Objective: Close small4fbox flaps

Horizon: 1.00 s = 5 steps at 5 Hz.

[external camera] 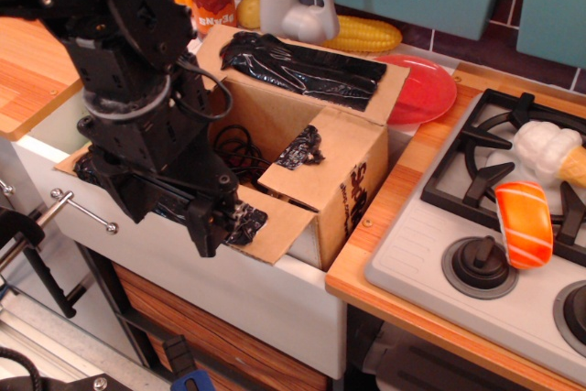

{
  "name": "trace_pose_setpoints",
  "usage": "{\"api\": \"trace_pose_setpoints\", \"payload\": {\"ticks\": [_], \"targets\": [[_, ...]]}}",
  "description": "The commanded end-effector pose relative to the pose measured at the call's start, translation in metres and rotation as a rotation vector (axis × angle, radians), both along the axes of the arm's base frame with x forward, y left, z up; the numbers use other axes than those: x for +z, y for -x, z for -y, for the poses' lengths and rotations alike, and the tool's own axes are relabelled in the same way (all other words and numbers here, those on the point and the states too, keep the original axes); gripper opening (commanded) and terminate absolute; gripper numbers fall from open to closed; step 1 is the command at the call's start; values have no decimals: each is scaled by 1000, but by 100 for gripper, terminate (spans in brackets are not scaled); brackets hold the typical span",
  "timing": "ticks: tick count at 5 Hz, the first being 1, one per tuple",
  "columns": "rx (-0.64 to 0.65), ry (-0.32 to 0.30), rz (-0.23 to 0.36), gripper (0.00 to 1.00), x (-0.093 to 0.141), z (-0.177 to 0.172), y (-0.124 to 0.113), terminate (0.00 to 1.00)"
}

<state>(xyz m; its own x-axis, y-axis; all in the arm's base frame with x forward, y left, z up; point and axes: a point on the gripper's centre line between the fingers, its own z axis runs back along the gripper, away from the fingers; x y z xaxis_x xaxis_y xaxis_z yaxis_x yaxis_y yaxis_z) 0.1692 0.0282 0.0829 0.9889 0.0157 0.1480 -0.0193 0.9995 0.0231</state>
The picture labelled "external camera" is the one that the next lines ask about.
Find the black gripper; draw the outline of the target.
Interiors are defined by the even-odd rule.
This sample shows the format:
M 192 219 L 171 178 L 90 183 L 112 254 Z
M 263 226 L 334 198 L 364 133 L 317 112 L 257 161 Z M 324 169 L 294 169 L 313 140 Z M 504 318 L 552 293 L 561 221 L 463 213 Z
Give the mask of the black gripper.
M 201 257 L 236 229 L 243 203 L 234 174 L 208 140 L 216 116 L 162 115 L 113 120 L 95 115 L 77 124 L 92 141 L 92 165 L 101 187 L 134 223 L 168 197 L 187 211 L 191 241 Z

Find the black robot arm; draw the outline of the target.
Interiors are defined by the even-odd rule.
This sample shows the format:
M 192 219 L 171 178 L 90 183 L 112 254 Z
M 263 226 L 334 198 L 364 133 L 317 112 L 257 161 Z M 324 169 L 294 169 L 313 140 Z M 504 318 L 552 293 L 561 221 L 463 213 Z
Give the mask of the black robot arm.
M 39 21 L 66 49 L 83 85 L 100 186 L 135 222 L 168 203 L 203 257 L 232 233 L 238 181 L 214 152 L 211 103 L 188 45 L 191 12 L 174 0 L 1 0 L 3 16 Z

